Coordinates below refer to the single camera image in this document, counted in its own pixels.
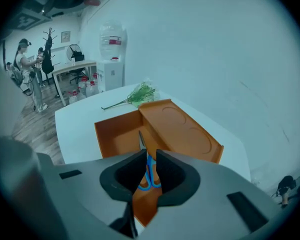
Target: red label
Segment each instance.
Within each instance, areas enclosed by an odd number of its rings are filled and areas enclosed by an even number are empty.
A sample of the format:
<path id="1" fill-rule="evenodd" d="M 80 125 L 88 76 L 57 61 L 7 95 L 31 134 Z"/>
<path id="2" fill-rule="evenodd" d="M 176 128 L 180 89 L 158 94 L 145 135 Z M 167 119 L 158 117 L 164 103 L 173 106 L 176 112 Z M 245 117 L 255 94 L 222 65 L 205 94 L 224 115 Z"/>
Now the red label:
<path id="1" fill-rule="evenodd" d="M 114 40 L 114 39 L 109 39 L 109 45 L 121 45 L 121 41 L 120 40 Z"/>

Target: plastic bottle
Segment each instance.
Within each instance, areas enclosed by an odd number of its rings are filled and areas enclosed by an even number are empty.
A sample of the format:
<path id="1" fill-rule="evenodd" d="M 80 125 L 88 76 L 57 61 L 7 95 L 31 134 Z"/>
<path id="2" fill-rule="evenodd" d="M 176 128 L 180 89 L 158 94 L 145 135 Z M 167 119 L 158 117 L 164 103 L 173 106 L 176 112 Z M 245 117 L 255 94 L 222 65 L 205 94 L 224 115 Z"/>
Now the plastic bottle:
<path id="1" fill-rule="evenodd" d="M 92 80 L 93 80 L 95 83 L 98 82 L 98 74 L 97 74 L 97 72 L 93 73 L 93 75 L 92 75 Z"/>
<path id="2" fill-rule="evenodd" d="M 77 90 L 73 90 L 71 93 L 71 96 L 69 98 L 69 104 L 71 105 L 71 104 L 77 102 L 78 100 L 79 100 L 78 92 L 77 92 Z"/>
<path id="3" fill-rule="evenodd" d="M 95 81 L 90 81 L 90 85 L 86 88 L 86 97 L 90 97 L 92 95 L 98 94 L 98 86 L 96 85 Z"/>
<path id="4" fill-rule="evenodd" d="M 100 53 L 103 60 L 120 57 L 122 52 L 123 27 L 120 22 L 107 21 L 100 27 Z"/>
<path id="5" fill-rule="evenodd" d="M 83 95 L 81 92 L 78 93 L 77 97 L 78 97 L 78 100 L 79 100 L 79 101 L 81 101 L 81 100 L 83 100 L 83 99 L 86 98 L 86 96 Z"/>
<path id="6" fill-rule="evenodd" d="M 78 84 L 80 93 L 82 93 L 83 95 L 86 95 L 86 88 L 87 88 L 87 84 L 88 84 L 88 77 L 87 76 L 83 76 L 81 77 L 81 81 Z"/>

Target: orange tray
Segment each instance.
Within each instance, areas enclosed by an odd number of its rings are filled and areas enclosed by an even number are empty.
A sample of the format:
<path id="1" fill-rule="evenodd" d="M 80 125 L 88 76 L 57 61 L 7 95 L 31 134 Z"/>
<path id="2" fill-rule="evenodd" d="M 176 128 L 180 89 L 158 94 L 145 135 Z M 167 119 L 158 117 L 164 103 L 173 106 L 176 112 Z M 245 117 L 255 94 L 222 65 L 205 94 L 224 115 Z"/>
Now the orange tray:
<path id="1" fill-rule="evenodd" d="M 161 149 L 219 163 L 224 148 L 171 99 L 144 103 L 137 111 L 96 122 L 94 127 L 103 158 L 139 151 L 139 131 L 155 160 Z M 135 191 L 133 212 L 144 226 L 156 214 L 160 195 L 161 188 Z"/>

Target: white cabinet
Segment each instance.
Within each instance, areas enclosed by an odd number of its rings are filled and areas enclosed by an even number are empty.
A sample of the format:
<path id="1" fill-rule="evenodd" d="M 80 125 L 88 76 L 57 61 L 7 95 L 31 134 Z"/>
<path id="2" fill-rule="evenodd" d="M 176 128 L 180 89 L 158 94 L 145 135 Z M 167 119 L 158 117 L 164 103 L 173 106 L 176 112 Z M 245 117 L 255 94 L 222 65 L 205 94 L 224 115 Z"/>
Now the white cabinet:
<path id="1" fill-rule="evenodd" d="M 100 93 L 123 86 L 124 64 L 120 61 L 97 61 L 96 72 Z"/>

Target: white table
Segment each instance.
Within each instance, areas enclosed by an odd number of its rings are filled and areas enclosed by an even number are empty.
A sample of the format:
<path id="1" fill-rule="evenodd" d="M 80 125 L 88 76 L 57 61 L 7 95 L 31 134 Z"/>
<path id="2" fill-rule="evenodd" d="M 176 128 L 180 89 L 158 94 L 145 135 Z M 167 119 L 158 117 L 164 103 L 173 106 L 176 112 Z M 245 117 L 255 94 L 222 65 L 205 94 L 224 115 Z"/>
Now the white table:
<path id="1" fill-rule="evenodd" d="M 124 86 L 85 98 L 55 112 L 55 126 L 61 153 L 66 164 L 101 159 L 101 151 L 94 123 L 137 110 L 131 104 L 122 104 L 102 110 L 125 100 L 136 85 Z M 224 150 L 219 162 L 251 181 L 248 158 L 243 143 L 232 133 L 182 101 L 160 92 L 160 98 L 171 99 L 206 129 Z"/>
<path id="2" fill-rule="evenodd" d="M 66 106 L 65 99 L 62 95 L 59 83 L 58 83 L 58 78 L 57 75 L 60 75 L 61 73 L 69 72 L 71 70 L 77 70 L 81 68 L 89 68 L 89 78 L 91 79 L 91 67 L 96 66 L 97 62 L 95 60 L 81 60 L 81 61 L 76 61 L 74 65 L 72 65 L 72 62 L 66 63 L 66 64 L 58 64 L 54 67 L 54 70 L 52 71 L 53 78 L 55 81 L 56 89 L 59 92 L 60 98 L 62 100 L 62 103 L 64 106 Z"/>

